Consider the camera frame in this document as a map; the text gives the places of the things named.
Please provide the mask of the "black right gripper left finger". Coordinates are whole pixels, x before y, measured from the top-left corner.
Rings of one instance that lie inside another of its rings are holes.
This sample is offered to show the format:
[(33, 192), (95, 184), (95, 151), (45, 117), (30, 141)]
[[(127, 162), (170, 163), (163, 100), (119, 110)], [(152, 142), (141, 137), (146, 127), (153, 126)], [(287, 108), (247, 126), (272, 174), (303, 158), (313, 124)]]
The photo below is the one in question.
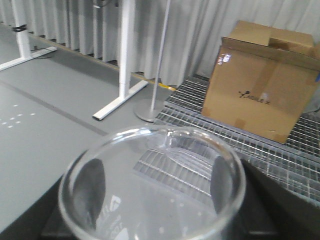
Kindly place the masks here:
[(74, 188), (73, 214), (85, 229), (95, 230), (106, 193), (105, 169), (100, 159), (94, 158), (83, 166)]

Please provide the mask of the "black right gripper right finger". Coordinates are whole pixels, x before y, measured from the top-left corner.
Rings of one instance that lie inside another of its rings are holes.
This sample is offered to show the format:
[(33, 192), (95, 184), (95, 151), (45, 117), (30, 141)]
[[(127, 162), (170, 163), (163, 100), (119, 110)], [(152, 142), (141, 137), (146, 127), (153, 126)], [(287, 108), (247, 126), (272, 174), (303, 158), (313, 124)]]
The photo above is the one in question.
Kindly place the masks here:
[(234, 200), (233, 174), (228, 162), (222, 156), (213, 161), (210, 195), (217, 215), (229, 208)]

